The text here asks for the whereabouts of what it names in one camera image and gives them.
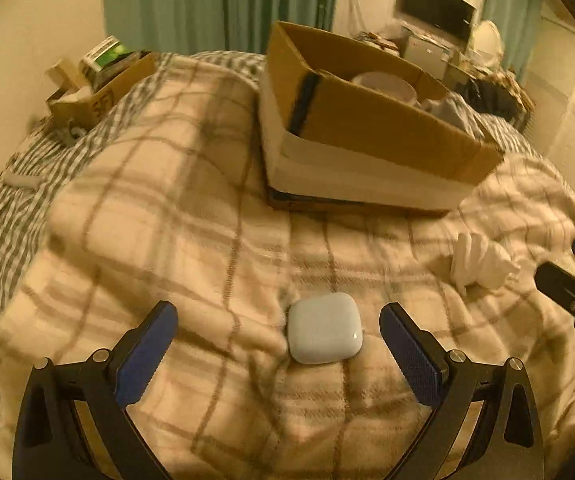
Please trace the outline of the green curtain left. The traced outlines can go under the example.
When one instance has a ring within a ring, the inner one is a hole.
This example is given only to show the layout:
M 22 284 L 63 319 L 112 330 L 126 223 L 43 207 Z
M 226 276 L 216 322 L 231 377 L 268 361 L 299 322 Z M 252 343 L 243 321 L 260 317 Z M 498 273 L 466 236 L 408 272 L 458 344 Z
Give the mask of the green curtain left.
M 133 50 L 266 50 L 272 25 L 330 29 L 335 0 L 103 0 L 105 28 Z

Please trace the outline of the small cardboard box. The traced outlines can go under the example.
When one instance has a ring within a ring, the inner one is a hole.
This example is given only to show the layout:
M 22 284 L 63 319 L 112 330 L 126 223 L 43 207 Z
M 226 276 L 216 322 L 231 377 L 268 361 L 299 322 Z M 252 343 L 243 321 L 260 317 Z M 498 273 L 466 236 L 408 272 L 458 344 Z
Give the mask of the small cardboard box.
M 127 70 L 112 78 L 104 87 L 86 96 L 80 92 L 59 96 L 55 92 L 46 102 L 54 126 L 93 129 L 138 82 L 153 75 L 156 70 L 156 55 L 148 52 Z

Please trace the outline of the silver mini fridge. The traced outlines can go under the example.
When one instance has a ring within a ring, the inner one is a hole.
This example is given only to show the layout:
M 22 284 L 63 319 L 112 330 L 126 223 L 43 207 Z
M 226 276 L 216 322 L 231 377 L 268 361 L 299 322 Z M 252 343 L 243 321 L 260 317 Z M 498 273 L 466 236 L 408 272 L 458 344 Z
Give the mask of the silver mini fridge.
M 455 52 L 455 47 L 451 44 L 444 44 L 431 36 L 420 35 L 409 30 L 403 48 L 403 58 L 419 66 L 425 73 L 437 80 L 441 80 L 447 72 L 453 52 Z

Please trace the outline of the large cardboard box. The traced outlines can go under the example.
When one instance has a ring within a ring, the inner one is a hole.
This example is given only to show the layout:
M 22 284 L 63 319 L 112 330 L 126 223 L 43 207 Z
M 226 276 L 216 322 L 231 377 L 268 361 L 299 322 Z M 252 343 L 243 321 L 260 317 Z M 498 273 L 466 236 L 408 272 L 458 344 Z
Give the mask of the large cardboard box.
M 368 72 L 409 82 L 417 102 L 353 83 Z M 417 107 L 450 93 L 434 77 L 333 32 L 275 23 L 259 89 L 266 186 L 276 208 L 445 214 L 503 159 L 489 133 L 472 139 Z

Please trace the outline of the white cloth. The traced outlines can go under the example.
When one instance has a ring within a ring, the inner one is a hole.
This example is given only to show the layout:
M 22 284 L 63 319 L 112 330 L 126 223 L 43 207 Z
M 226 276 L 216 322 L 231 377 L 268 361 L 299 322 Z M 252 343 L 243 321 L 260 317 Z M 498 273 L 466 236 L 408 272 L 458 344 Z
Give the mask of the white cloth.
M 460 233 L 450 264 L 450 282 L 462 296 L 467 287 L 501 288 L 521 267 L 497 242 L 481 233 Z

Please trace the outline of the green curtain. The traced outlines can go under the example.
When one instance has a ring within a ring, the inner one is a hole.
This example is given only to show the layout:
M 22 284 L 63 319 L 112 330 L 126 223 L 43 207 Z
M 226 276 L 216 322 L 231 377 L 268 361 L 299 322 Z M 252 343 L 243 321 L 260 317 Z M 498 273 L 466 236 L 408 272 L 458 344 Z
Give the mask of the green curtain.
M 501 66 L 524 77 L 540 23 L 543 0 L 485 0 L 481 17 L 492 21 L 504 45 Z
M 330 29 L 335 0 L 103 0 L 105 28 L 133 50 L 266 50 L 272 25 Z

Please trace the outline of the black wall television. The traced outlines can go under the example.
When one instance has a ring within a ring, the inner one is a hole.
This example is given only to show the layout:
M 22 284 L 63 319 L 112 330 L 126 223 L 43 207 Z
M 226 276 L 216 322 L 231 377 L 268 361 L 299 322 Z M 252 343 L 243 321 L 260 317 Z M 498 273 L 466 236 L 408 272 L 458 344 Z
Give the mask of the black wall television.
M 459 41 L 470 39 L 475 8 L 465 0 L 402 0 L 402 12 L 447 32 Z

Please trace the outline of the white remote control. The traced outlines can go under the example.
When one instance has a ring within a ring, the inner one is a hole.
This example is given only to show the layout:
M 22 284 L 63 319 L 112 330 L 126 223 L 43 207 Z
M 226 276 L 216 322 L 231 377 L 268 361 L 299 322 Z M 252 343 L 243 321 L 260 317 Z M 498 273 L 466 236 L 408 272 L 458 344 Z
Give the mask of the white remote control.
M 40 188 L 42 179 L 40 176 L 26 176 L 25 174 L 15 174 L 13 171 L 5 171 L 1 181 L 12 188 L 25 188 L 26 190 L 37 191 Z

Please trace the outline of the beige slim box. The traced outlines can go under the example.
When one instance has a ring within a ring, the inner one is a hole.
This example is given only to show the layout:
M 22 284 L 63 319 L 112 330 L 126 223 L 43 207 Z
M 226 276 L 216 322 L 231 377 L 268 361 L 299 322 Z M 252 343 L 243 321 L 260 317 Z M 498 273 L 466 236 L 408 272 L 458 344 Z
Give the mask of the beige slim box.
M 80 72 L 69 58 L 61 58 L 54 65 L 45 71 L 45 75 L 50 78 L 60 89 L 66 91 L 78 91 L 84 87 L 90 87 L 90 81 Z

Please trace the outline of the white louvered wardrobe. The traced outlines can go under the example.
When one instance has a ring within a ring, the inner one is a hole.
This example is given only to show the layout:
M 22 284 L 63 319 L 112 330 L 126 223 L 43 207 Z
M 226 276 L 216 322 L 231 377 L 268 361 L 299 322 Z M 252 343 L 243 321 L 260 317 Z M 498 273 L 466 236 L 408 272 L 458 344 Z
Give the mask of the white louvered wardrobe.
M 525 136 L 575 192 L 575 23 L 557 2 L 542 3 L 525 89 L 536 104 Z

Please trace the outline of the black jacket on chair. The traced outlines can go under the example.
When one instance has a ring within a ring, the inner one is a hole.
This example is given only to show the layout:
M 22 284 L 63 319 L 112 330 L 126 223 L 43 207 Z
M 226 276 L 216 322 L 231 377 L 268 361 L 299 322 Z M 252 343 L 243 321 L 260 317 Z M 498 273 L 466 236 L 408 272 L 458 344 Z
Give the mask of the black jacket on chair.
M 501 117 L 507 122 L 519 118 L 519 101 L 501 84 L 484 80 L 470 79 L 460 90 L 464 101 L 476 112 Z

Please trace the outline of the grey white sock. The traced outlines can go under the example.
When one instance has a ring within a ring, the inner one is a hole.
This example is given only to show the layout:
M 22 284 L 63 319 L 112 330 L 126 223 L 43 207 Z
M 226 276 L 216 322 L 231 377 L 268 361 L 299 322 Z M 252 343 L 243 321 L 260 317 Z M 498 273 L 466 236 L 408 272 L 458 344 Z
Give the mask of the grey white sock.
M 417 107 L 432 116 L 460 129 L 472 139 L 485 140 L 485 131 L 479 123 L 478 113 L 458 93 L 450 92 L 444 99 L 426 99 Z

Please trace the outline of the green white box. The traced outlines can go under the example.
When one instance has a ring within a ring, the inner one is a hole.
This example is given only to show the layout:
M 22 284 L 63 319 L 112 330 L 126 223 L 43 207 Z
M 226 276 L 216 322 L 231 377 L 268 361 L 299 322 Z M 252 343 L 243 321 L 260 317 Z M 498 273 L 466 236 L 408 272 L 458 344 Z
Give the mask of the green white box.
M 79 70 L 96 91 L 138 61 L 141 54 L 110 35 L 82 56 Z

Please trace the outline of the white earbuds case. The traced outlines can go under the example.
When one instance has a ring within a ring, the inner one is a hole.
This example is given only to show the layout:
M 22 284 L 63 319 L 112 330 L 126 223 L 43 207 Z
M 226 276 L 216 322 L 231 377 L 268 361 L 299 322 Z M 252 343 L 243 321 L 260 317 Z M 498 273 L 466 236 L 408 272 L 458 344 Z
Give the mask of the white earbuds case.
M 345 292 L 301 299 L 287 311 L 289 353 L 299 364 L 341 362 L 362 348 L 359 308 Z

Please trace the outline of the green curtain right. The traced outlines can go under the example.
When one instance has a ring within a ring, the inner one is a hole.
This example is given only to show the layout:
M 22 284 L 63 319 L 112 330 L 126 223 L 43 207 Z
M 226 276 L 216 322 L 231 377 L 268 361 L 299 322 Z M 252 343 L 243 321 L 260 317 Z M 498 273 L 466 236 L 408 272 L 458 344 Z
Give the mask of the green curtain right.
M 540 23 L 543 0 L 485 0 L 481 17 L 492 21 L 504 45 L 501 66 L 524 77 Z

